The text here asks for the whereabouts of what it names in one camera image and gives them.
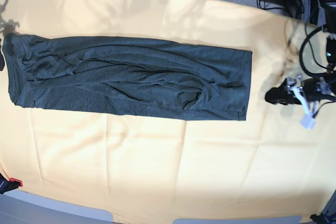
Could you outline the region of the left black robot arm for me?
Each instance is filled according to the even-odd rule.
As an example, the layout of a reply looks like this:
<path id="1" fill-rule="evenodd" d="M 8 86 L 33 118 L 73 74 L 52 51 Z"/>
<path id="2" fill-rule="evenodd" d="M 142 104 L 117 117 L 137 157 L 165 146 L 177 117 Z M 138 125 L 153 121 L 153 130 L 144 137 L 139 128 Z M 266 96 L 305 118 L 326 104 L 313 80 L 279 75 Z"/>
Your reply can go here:
<path id="1" fill-rule="evenodd" d="M 324 20 L 317 25 L 320 14 Z M 305 115 L 315 119 L 323 106 L 335 103 L 335 0 L 310 0 L 305 23 L 317 25 L 305 32 L 298 52 L 306 78 L 287 77 L 266 93 L 265 101 L 274 105 L 301 105 Z"/>

